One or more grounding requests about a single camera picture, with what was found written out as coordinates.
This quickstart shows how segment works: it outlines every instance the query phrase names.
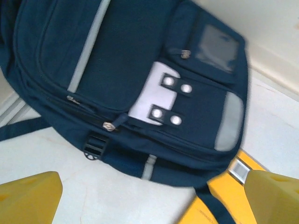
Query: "white wall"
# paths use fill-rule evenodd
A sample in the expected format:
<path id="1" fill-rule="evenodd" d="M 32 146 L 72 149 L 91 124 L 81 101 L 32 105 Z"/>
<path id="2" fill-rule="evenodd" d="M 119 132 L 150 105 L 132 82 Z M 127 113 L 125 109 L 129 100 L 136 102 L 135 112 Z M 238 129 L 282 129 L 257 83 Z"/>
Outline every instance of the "white wall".
<path id="1" fill-rule="evenodd" d="M 299 102 L 252 70 L 243 148 L 270 171 L 299 179 Z"/>
<path id="2" fill-rule="evenodd" d="M 246 37 L 251 66 L 299 94 L 298 0 L 194 0 Z"/>

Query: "yellow plastic block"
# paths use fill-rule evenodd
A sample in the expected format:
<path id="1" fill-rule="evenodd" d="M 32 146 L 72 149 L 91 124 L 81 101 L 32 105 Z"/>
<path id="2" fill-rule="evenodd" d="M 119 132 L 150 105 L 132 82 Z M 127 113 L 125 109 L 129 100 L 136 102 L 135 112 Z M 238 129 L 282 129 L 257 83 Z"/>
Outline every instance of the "yellow plastic block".
<path id="1" fill-rule="evenodd" d="M 299 224 L 299 180 L 252 170 L 245 193 L 258 224 Z"/>
<path id="2" fill-rule="evenodd" d="M 260 164 L 240 150 L 230 164 L 229 169 L 209 181 L 209 189 L 226 206 L 237 224 L 256 224 L 255 217 L 245 195 L 243 182 L 240 182 L 230 172 L 230 170 L 235 170 L 237 168 L 236 164 L 240 162 L 248 167 L 249 170 L 264 170 Z M 196 197 L 178 224 L 218 224 L 218 222 L 206 205 Z"/>
<path id="3" fill-rule="evenodd" d="M 62 194 L 57 172 L 0 185 L 0 224 L 51 224 Z"/>

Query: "white floor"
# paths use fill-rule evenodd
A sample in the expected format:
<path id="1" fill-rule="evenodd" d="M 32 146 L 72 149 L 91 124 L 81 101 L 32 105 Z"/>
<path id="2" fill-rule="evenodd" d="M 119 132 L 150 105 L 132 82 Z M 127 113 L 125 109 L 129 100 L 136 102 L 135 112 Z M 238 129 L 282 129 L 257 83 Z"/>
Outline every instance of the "white floor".
<path id="1" fill-rule="evenodd" d="M 270 171 L 299 178 L 299 102 L 256 78 L 251 90 L 243 148 Z M 53 224 L 173 224 L 194 196 L 89 161 L 52 128 L 1 142 L 0 155 L 0 184 L 59 172 L 64 191 Z"/>

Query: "clear plastic window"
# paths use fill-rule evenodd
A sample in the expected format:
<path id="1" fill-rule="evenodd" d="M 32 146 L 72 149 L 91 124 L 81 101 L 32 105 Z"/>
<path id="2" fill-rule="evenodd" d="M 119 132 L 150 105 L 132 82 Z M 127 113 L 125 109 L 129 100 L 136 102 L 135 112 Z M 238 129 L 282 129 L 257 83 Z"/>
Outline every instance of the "clear plastic window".
<path id="1" fill-rule="evenodd" d="M 212 25 L 206 25 L 196 57 L 227 73 L 235 69 L 239 43 Z"/>

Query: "gray reflective stripe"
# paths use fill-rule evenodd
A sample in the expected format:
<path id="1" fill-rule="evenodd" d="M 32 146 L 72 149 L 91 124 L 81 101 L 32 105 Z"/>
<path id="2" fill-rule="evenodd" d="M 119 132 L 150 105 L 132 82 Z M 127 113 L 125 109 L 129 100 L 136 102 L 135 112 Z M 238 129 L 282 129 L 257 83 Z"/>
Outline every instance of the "gray reflective stripe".
<path id="1" fill-rule="evenodd" d="M 237 95 L 227 92 L 222 120 L 215 141 L 217 151 L 229 151 L 235 147 L 239 139 L 243 115 L 242 100 Z"/>
<path id="2" fill-rule="evenodd" d="M 154 164 L 157 160 L 157 157 L 154 155 L 149 155 L 148 160 L 146 161 L 145 165 L 144 165 L 144 170 L 143 170 L 143 174 L 142 174 L 142 179 L 144 180 L 150 180 L 151 176 L 153 174 L 153 170 L 154 170 Z"/>
<path id="3" fill-rule="evenodd" d="M 101 24 L 103 22 L 103 19 L 106 14 L 106 11 L 108 9 L 108 6 L 110 4 L 110 1 L 111 0 L 102 0 L 100 3 L 98 11 L 93 19 L 93 24 L 89 30 L 87 39 L 85 41 L 79 61 L 75 68 L 74 74 L 71 78 L 70 85 L 67 89 L 70 92 L 73 92 L 73 93 L 76 92 L 76 90 L 79 86 L 80 80 L 83 76 L 83 72 L 84 72 L 87 62 L 89 60 L 89 56 L 93 50 L 94 43 L 97 39 Z"/>

